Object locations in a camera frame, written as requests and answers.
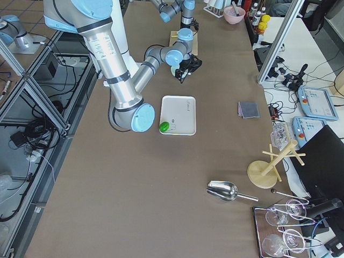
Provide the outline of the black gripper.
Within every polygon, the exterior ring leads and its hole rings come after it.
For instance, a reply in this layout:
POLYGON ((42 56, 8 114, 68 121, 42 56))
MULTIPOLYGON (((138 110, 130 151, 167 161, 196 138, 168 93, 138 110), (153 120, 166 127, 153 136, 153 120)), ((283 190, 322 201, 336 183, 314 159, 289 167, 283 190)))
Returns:
POLYGON ((178 79, 180 83, 183 83, 189 73, 195 72, 202 65, 202 60, 193 54, 189 54, 189 58, 184 59, 179 65, 184 73, 180 74, 178 79))

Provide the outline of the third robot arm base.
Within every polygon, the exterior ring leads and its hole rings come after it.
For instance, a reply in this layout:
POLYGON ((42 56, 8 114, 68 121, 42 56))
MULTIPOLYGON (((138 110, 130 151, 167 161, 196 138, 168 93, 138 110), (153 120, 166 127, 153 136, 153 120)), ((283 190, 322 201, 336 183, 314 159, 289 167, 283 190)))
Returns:
POLYGON ((15 15, 1 16, 1 40, 15 54, 34 54, 39 48, 15 15))

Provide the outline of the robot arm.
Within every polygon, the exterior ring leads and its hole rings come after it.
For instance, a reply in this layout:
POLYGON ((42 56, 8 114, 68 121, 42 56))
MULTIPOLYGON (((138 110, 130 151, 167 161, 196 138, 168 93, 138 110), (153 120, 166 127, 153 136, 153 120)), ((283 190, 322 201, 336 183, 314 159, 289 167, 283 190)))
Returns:
POLYGON ((184 0, 174 1, 172 4, 167 4, 164 1, 150 1, 156 9, 159 11, 161 19, 168 23, 177 14, 181 14, 180 28, 191 28, 193 27, 196 31, 199 30, 199 23, 194 18, 194 10, 196 1, 184 0))
POLYGON ((138 71, 130 74, 124 54, 127 47, 123 16, 119 1, 44 1, 44 19, 48 27, 81 35, 103 72, 116 102, 109 105, 109 123, 126 130, 145 132, 153 124, 155 110, 144 101, 141 92, 155 75, 159 66, 166 63, 174 67, 175 77, 183 82, 202 61, 192 54, 192 43, 198 29, 194 19, 195 1, 153 1, 161 19, 167 23, 178 13, 181 27, 172 46, 149 47, 138 71))

